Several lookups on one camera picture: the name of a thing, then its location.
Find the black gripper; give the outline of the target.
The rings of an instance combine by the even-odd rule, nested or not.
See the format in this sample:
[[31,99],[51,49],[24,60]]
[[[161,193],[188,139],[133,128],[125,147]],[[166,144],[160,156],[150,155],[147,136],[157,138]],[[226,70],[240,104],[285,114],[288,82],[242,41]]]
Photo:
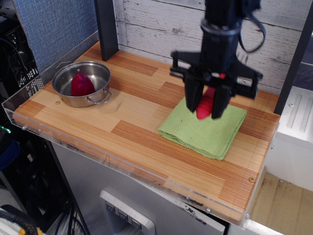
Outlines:
[[240,33],[203,33],[201,50],[172,51],[171,74],[184,81],[187,108],[195,112],[204,85],[217,88],[211,117],[218,119],[228,106],[231,95],[255,98],[263,74],[238,59],[237,47],[243,46]]

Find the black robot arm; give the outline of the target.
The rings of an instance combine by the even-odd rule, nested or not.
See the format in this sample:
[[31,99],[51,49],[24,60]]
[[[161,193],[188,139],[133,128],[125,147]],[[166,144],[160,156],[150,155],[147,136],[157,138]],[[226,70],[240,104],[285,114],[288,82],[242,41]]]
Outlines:
[[266,30],[253,16],[258,0],[207,0],[205,7],[201,50],[173,51],[171,74],[183,79],[186,106],[198,119],[218,119],[235,95],[255,98],[263,78],[237,57],[243,19],[250,19],[263,35]]

